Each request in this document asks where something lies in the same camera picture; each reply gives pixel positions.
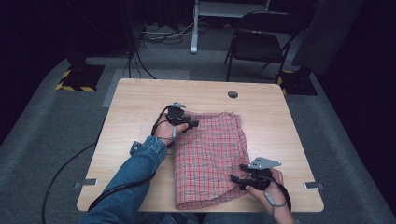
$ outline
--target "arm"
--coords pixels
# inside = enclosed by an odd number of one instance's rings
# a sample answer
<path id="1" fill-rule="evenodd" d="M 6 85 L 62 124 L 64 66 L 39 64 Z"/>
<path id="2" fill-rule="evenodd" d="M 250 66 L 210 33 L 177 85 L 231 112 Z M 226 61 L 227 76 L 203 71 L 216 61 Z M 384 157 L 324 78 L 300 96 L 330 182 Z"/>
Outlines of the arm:
<path id="1" fill-rule="evenodd" d="M 116 186 L 143 180 L 153 174 L 166 155 L 174 126 L 166 121 L 158 126 L 155 136 L 149 136 L 144 144 L 117 171 L 106 190 Z M 188 128 L 187 124 L 177 126 L 177 133 Z M 149 183 L 130 189 L 122 189 L 105 197 L 81 219 L 80 223 L 132 223 L 138 208 L 146 198 Z"/>
<path id="2" fill-rule="evenodd" d="M 271 169 L 271 173 L 272 177 L 278 183 L 283 185 L 282 173 L 276 169 Z M 285 203 L 285 197 L 283 196 L 282 191 L 280 191 L 279 187 L 276 184 L 271 183 L 265 191 L 261 191 L 251 186 L 247 186 L 246 191 L 260 202 L 262 208 L 268 214 L 273 214 L 273 219 L 277 224 L 294 224 L 296 222 L 287 204 Z M 265 197 L 265 192 L 270 195 L 270 197 L 274 201 L 274 204 L 283 204 L 283 206 L 272 206 L 267 197 Z"/>

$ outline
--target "plaid towel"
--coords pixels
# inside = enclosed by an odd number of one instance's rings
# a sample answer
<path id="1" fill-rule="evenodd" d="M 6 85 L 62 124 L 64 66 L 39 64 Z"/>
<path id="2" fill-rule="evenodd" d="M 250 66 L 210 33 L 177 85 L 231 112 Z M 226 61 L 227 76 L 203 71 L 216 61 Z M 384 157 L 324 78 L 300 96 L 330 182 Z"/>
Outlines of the plaid towel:
<path id="1" fill-rule="evenodd" d="M 230 175 L 243 174 L 239 164 L 249 164 L 241 117 L 225 112 L 185 115 L 200 122 L 175 142 L 176 208 L 198 209 L 244 195 L 230 180 Z"/>

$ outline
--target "black tripod base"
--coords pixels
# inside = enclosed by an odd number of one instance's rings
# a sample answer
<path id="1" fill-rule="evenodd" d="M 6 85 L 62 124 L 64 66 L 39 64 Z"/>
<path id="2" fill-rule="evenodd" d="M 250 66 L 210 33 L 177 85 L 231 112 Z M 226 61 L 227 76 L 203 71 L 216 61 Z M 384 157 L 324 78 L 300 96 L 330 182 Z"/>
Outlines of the black tripod base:
<path id="1" fill-rule="evenodd" d="M 280 86 L 285 95 L 318 95 L 309 74 L 301 71 L 278 72 L 276 74 L 276 84 Z"/>
<path id="2" fill-rule="evenodd" d="M 104 65 L 88 64 L 82 70 L 70 66 L 55 90 L 96 91 L 96 85 L 104 69 Z"/>

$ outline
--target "person's right hand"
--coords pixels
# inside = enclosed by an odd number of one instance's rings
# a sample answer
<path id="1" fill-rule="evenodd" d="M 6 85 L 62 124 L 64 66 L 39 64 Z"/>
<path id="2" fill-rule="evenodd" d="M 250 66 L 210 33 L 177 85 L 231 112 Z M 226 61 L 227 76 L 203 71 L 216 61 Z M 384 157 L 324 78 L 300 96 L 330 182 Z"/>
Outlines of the person's right hand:
<path id="1" fill-rule="evenodd" d="M 274 180 L 276 180 L 276 182 L 278 182 L 279 184 L 283 185 L 282 173 L 274 168 L 270 168 L 270 171 Z M 270 215 L 273 214 L 273 219 L 275 220 L 276 223 L 278 224 L 295 223 L 295 219 L 292 216 L 288 208 L 288 205 L 285 203 L 286 200 L 285 196 L 283 195 L 282 191 L 275 183 L 271 182 L 271 184 L 268 186 L 266 190 L 258 190 L 251 186 L 246 186 L 246 191 L 260 202 L 265 212 L 267 212 Z M 272 206 L 269 203 L 268 199 L 265 197 L 264 192 L 267 192 L 271 196 L 271 198 L 274 201 L 274 204 L 276 205 L 284 204 L 284 205 L 280 207 Z"/>
<path id="2" fill-rule="evenodd" d="M 176 134 L 180 134 L 181 132 L 189 128 L 189 124 L 183 123 L 177 126 L 173 126 L 168 122 L 166 116 L 162 115 L 158 122 L 157 130 L 154 136 L 158 137 L 167 146 L 175 140 L 172 137 L 172 135 L 174 134 L 174 128 L 176 128 Z"/>

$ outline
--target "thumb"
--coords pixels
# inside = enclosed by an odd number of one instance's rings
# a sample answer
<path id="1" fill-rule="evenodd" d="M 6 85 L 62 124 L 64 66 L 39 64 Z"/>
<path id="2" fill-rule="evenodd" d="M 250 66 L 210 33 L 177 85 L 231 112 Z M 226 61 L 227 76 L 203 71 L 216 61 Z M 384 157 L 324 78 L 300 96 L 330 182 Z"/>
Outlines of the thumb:
<path id="1" fill-rule="evenodd" d="M 177 125 L 176 128 L 177 128 L 177 133 L 181 133 L 184 130 L 189 128 L 189 124 L 188 123 L 182 123 L 182 124 Z"/>

